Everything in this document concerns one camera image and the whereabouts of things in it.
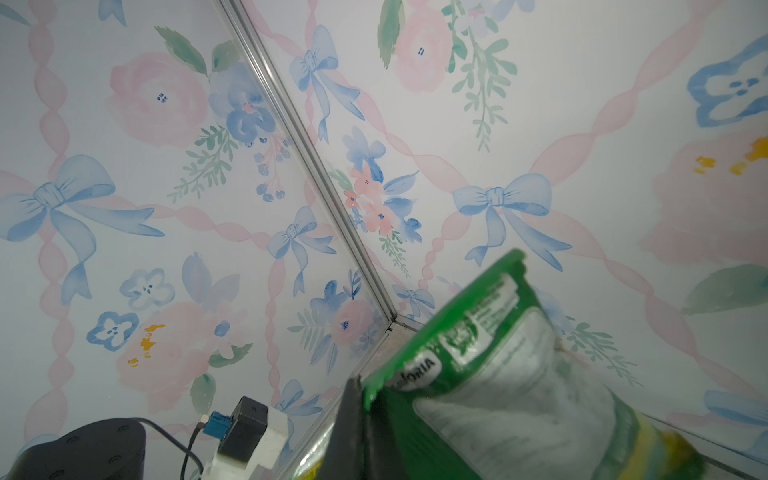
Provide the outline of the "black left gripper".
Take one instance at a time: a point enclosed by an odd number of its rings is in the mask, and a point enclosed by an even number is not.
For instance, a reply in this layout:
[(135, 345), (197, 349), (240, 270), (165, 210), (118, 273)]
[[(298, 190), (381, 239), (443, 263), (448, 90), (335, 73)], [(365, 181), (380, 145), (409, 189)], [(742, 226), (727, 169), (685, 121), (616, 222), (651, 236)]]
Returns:
[(8, 479), (142, 479), (146, 431), (128, 418), (100, 420), (32, 446), (14, 461)]

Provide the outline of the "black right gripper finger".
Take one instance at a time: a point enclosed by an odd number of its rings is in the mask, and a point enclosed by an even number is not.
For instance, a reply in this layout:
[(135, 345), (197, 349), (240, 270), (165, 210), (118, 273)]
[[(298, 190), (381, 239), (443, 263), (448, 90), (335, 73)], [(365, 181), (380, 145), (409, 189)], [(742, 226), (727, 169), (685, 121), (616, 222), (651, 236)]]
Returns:
[(393, 431), (380, 399), (364, 405), (360, 377), (349, 379), (317, 479), (392, 479)]

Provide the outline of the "green yellow Fox's candy bag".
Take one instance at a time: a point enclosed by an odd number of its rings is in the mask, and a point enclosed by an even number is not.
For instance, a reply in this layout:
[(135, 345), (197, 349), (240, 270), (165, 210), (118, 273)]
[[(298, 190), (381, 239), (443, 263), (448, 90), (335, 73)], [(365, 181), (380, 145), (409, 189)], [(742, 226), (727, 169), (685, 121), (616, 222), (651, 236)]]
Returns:
[[(687, 440), (567, 351), (525, 273), (508, 253), (361, 379), (364, 405), (388, 413), (392, 479), (702, 478)], [(333, 426), (296, 478), (317, 479)]]

